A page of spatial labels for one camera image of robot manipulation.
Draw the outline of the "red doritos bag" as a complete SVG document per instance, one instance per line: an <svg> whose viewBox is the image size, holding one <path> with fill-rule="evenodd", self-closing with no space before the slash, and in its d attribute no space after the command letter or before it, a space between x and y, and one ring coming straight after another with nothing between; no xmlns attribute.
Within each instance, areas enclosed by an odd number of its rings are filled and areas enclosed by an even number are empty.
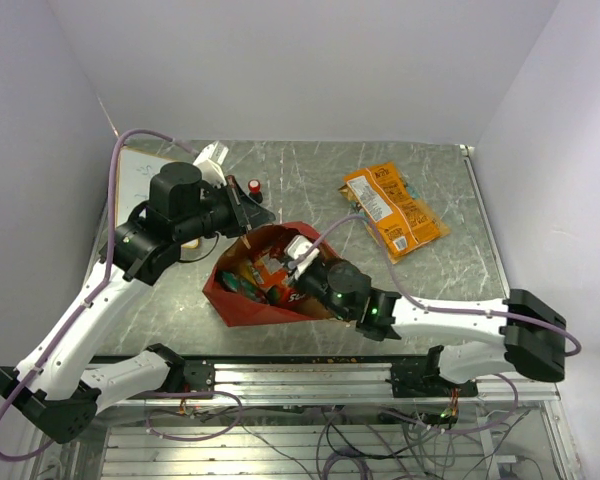
<svg viewBox="0 0 600 480"><path fill-rule="evenodd" d="M253 256L251 272L256 285L273 306L293 309L308 300L291 285L289 272L278 257L271 255L270 249Z"/></svg>

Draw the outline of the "red paper bag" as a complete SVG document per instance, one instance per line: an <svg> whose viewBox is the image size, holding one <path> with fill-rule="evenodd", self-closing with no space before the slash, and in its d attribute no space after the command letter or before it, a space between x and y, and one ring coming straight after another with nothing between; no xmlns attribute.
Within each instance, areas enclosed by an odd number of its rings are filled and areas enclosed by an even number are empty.
<svg viewBox="0 0 600 480"><path fill-rule="evenodd" d="M288 324L332 317L315 298L290 285L282 254L297 235L313 242L319 232L303 222L266 225L239 238L220 255L203 293L227 326Z"/></svg>

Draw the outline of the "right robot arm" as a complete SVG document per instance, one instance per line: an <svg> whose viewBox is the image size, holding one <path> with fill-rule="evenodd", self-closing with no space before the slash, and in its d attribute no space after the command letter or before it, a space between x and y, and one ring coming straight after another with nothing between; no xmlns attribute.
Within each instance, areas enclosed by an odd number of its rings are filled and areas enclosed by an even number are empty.
<svg viewBox="0 0 600 480"><path fill-rule="evenodd" d="M566 321L527 290L478 302L417 299L373 287L368 275L345 260L305 261L292 279L300 292L333 317L354 323L368 339L454 338L455 344L432 347L427 354L420 380L432 395L512 371L545 383L565 378Z"/></svg>

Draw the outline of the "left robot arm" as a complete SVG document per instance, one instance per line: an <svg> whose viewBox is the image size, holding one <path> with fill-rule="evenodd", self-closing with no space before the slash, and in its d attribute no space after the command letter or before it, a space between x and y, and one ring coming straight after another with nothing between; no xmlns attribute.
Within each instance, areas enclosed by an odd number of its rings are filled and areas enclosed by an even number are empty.
<svg viewBox="0 0 600 480"><path fill-rule="evenodd" d="M184 244L240 237L274 219L233 176L213 184L193 164L166 163L151 178L147 200L111 230L70 310L17 366L0 367L0 395L58 444L121 400L144 392L176 395L185 384L185 361L162 344L101 370L87 366L135 299L179 262Z"/></svg>

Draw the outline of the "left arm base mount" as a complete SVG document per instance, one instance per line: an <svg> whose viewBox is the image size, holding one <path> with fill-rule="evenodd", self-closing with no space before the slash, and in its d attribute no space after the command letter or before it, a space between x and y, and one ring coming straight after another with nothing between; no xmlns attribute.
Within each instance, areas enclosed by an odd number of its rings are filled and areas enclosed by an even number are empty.
<svg viewBox="0 0 600 480"><path fill-rule="evenodd" d="M183 368L183 392L197 392L203 399L213 397L215 368L206 360L186 361Z"/></svg>

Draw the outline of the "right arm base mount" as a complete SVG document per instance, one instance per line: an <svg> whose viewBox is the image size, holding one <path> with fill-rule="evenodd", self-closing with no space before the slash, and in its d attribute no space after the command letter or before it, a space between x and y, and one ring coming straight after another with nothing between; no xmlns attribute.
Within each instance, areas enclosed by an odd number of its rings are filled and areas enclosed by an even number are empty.
<svg viewBox="0 0 600 480"><path fill-rule="evenodd" d="M453 392L460 398L478 395L475 381L452 384L429 370L425 356L404 357L392 362L386 382L391 386L393 397L398 399L451 397Z"/></svg>

